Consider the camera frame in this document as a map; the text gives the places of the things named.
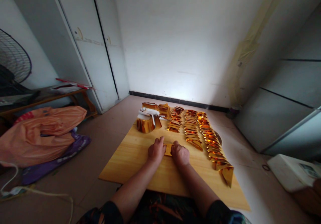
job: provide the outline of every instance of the stack of gold paper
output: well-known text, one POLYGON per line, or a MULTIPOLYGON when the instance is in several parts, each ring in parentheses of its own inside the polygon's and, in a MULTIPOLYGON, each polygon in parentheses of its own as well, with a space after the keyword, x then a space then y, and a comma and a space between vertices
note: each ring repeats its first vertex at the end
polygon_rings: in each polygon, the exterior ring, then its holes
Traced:
POLYGON ((139 111, 137 116, 137 130, 144 134, 148 134, 154 129, 160 129, 162 124, 159 120, 159 116, 155 115, 158 113, 158 105, 155 103, 143 102, 143 108, 146 111, 139 111))
POLYGON ((198 150, 203 151, 202 141, 200 140, 200 137, 198 136, 198 131, 197 131, 197 112, 196 111, 190 110, 190 109, 186 110, 184 131, 185 131, 186 141, 191 145, 193 145, 198 150))
POLYGON ((221 172, 226 183, 231 187, 234 167, 224 156, 222 146, 215 131, 210 126, 206 113, 197 113, 197 121, 201 134, 204 136, 205 144, 207 145, 208 157, 213 162, 213 168, 221 172))
POLYGON ((158 105, 156 103, 144 102, 143 107, 158 111, 158 105))
POLYGON ((168 104, 160 104, 158 105, 159 116, 163 119, 169 120, 171 118, 171 108, 168 104))
POLYGON ((171 111, 170 121, 167 123, 167 130, 175 133, 180 132, 180 127, 182 125, 181 113, 184 111, 182 107, 175 107, 171 111))

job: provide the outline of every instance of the white appliance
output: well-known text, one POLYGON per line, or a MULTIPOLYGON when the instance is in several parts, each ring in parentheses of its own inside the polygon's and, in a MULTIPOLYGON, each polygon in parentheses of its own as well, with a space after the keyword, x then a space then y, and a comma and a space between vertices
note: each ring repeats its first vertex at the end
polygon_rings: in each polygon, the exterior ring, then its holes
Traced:
POLYGON ((296 192, 313 187, 316 179, 321 178, 321 169, 312 163, 282 154, 268 160, 271 171, 287 192, 296 192))
POLYGON ((259 153, 321 159, 321 5, 234 120, 259 153))

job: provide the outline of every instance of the patterned clothing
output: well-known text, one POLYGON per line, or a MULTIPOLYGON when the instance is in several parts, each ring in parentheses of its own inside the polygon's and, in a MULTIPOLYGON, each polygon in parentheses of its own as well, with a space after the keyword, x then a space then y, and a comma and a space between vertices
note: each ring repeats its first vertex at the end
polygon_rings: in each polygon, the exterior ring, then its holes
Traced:
MULTIPOLYGON (((89 210, 78 224, 123 223, 117 206, 106 202, 102 208, 89 210)), ((129 223, 214 223, 250 224, 240 212, 230 210, 222 201, 214 201, 205 219, 193 199, 146 191, 129 223)))

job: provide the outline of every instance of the orange plastic bag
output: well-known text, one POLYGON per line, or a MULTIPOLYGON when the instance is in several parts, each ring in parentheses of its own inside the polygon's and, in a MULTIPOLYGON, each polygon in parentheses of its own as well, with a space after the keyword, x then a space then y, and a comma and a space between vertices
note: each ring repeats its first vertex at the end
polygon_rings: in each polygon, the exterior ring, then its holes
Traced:
POLYGON ((69 131, 86 113, 80 106, 31 111, 31 119, 16 123, 0 137, 0 160, 28 167, 58 158, 75 141, 69 131))

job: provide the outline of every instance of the tiled floor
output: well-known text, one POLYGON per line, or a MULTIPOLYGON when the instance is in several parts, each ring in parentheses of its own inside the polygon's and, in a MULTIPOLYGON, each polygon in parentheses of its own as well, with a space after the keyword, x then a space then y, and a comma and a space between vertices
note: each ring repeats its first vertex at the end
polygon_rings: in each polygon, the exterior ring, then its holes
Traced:
MULTIPOLYGON (((91 144, 61 166, 57 173, 37 182, 39 190, 72 195, 75 201, 73 223, 88 209, 102 206, 115 193, 118 184, 98 180, 97 177, 134 123, 144 101, 151 100, 129 96, 102 116, 83 122, 78 132, 89 135, 91 144)), ((223 150, 235 167, 235 175, 252 209, 251 212, 239 211, 253 224, 313 223, 274 175, 262 169, 261 165, 266 163, 268 156, 256 153, 224 113, 206 112, 212 127, 223 140, 223 150)), ((63 198, 29 194, 0 203, 1 223, 67 223, 69 215, 70 204, 63 198)))

